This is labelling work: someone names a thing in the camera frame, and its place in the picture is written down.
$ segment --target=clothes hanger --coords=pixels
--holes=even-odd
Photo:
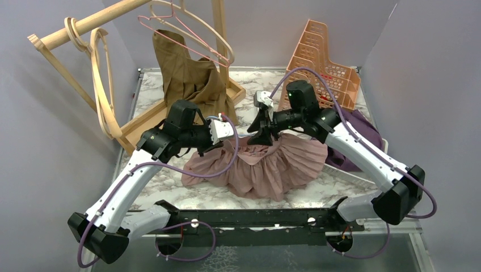
[[[113,106],[114,95],[112,70],[108,54],[107,40],[105,38],[108,32],[100,27],[93,29],[90,35],[90,43],[88,43],[82,40],[82,38],[78,34],[77,28],[75,27],[75,22],[75,18],[67,17],[64,20],[64,25],[65,29],[67,30],[67,34],[74,46],[81,52],[85,52],[92,63],[92,79],[94,82],[95,104],[97,108],[97,116],[99,118],[100,128],[108,138],[120,138],[122,136],[122,131],[119,127],[117,119],[115,118],[115,110]],[[100,57],[97,49],[98,42],[100,40],[102,40],[102,43],[104,44],[103,48],[106,53],[110,103],[107,100],[105,89],[102,84],[102,78],[100,77]]]
[[[170,6],[170,7],[171,7],[171,15],[157,16],[157,15],[155,14],[154,10],[153,10],[153,6],[154,6],[154,5]],[[184,0],[180,0],[180,6],[177,6],[177,5],[173,4],[173,3],[172,3],[172,0],[171,0],[170,2],[163,1],[163,0],[154,0],[154,1],[151,1],[151,2],[149,3],[149,10],[150,10],[150,12],[151,12],[151,14],[152,14],[153,16],[151,16],[151,17],[138,16],[138,20],[139,20],[139,22],[140,22],[143,26],[145,26],[145,27],[147,27],[148,29],[154,31],[155,33],[157,33],[157,34],[159,34],[159,35],[161,35],[161,36],[169,39],[170,41],[172,41],[172,42],[174,42],[174,43],[176,43],[176,44],[179,44],[180,46],[182,46],[182,47],[184,47],[184,48],[187,48],[187,49],[190,50],[190,51],[193,51],[194,53],[196,53],[196,54],[198,54],[198,55],[200,55],[200,56],[202,56],[202,57],[205,57],[205,58],[207,58],[207,59],[209,59],[209,60],[212,60],[213,62],[215,62],[215,63],[217,63],[217,64],[219,64],[219,65],[221,65],[221,66],[223,66],[223,67],[229,67],[230,64],[232,64],[232,63],[234,62],[234,52],[233,52],[233,50],[232,50],[232,47],[231,47],[231,46],[224,40],[224,38],[223,38],[217,31],[215,31],[208,23],[204,22],[202,19],[200,19],[199,17],[197,17],[195,14],[187,11],[187,10],[185,9]],[[179,11],[181,11],[182,13],[186,14],[187,16],[189,16],[190,18],[198,21],[203,27],[205,27],[207,30],[209,30],[211,33],[213,33],[213,34],[216,36],[216,38],[217,38],[217,39],[225,46],[225,48],[227,49],[229,58],[226,58],[225,56],[223,56],[222,54],[220,54],[219,52],[217,52],[216,50],[214,50],[214,49],[213,49],[212,47],[210,47],[204,40],[202,40],[197,34],[195,34],[194,31],[192,31],[190,28],[188,28],[188,27],[186,26],[186,24],[184,24],[184,23],[177,17],[177,15],[175,14],[175,10],[179,10]],[[180,29],[179,27],[176,27],[175,25],[173,25],[173,24],[171,24],[171,23],[169,23],[169,22],[167,22],[167,21],[164,20],[164,19],[166,19],[166,18],[172,18],[172,17],[173,17],[173,18],[176,18],[177,21],[178,21],[180,24],[182,24],[187,30],[190,31],[190,33],[186,32],[186,31],[184,31],[183,29]],[[220,59],[221,62],[216,61],[216,60],[214,60],[214,59],[212,59],[212,58],[210,58],[210,57],[208,57],[208,56],[205,56],[205,55],[203,55],[203,54],[201,54],[201,53],[199,53],[199,52],[197,52],[197,51],[195,51],[195,50],[193,50],[193,49],[191,49],[191,48],[189,48],[189,47],[187,47],[187,46],[185,46],[185,45],[183,45],[183,44],[181,44],[181,43],[179,43],[179,42],[177,42],[177,41],[175,41],[175,40],[173,40],[173,39],[171,39],[171,38],[169,38],[169,37],[167,37],[166,35],[164,35],[164,34],[158,32],[158,31],[152,29],[150,26],[144,24],[144,23],[141,21],[141,18],[144,18],[144,19],[147,19],[147,20],[150,20],[150,19],[157,19],[157,20],[159,20],[159,22],[161,22],[162,24],[164,24],[164,25],[166,25],[166,26],[168,26],[168,27],[170,27],[170,28],[173,28],[173,29],[177,30],[177,31],[180,32],[182,35],[190,38],[191,40],[193,40],[194,42],[198,43],[198,44],[199,44],[200,46],[202,46],[203,48],[205,48],[205,49],[207,49],[208,51],[210,51],[211,53],[215,54],[215,55]]]

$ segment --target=purple cloth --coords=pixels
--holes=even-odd
[[[343,115],[346,121],[349,121],[354,129],[357,130],[364,138],[366,138],[373,145],[382,148],[382,138],[375,127],[362,115],[359,110],[354,110],[352,113],[343,110]],[[361,169],[357,167],[352,161],[346,158],[341,152],[334,150],[330,147],[327,148],[326,164],[334,166],[343,171],[356,171]]]

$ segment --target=wooden base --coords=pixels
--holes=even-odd
[[[236,105],[246,97],[246,90],[232,79],[230,79],[229,86],[230,87],[227,89],[227,95],[232,99],[234,105]],[[155,127],[160,121],[166,118],[166,115],[167,105],[164,100],[161,99],[150,109],[125,124],[121,128],[122,137],[117,138],[117,141],[127,153],[131,155],[132,152],[134,152],[142,133]]]

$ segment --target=gray wall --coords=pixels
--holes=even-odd
[[[2,1],[0,8],[0,264],[2,271],[76,271],[78,243],[67,226],[108,188],[119,145],[92,109],[35,50],[27,36],[83,18],[101,1]],[[111,24],[117,114],[125,122],[136,68]],[[92,90],[86,56],[66,44],[53,53]]]
[[[118,0],[102,2],[110,6]],[[225,0],[227,41],[236,55],[233,65],[286,66],[310,18],[328,25],[333,61],[361,66],[396,2],[397,0]],[[213,25],[210,0],[187,0],[185,3],[187,10]],[[168,7],[156,6],[155,10],[159,16],[170,13]],[[152,47],[152,32],[137,21],[137,15],[149,14],[147,6],[143,6],[114,20],[134,62],[141,68],[158,67]],[[216,42],[211,34],[180,13],[179,18],[215,48]],[[151,26],[166,29],[157,22],[152,22]]]
[[[401,0],[362,68],[390,154],[424,167],[438,200],[421,221],[438,272],[479,271],[480,12],[478,0]]]

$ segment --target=white basket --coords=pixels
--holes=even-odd
[[[389,145],[389,143],[387,142],[387,140],[382,139],[382,145],[383,145],[382,149],[383,149],[384,153],[387,154],[387,146]],[[322,168],[322,172],[328,173],[331,176],[338,177],[342,180],[351,182],[351,183],[353,183],[355,185],[358,185],[358,186],[366,186],[366,185],[370,185],[370,184],[375,184],[374,181],[370,181],[370,180],[362,178],[360,176],[356,176],[358,174],[365,175],[364,173],[356,173],[356,174],[349,173],[349,172],[346,172],[346,171],[342,171],[341,169],[337,169],[334,166],[330,166],[328,164],[324,165],[324,167]]]

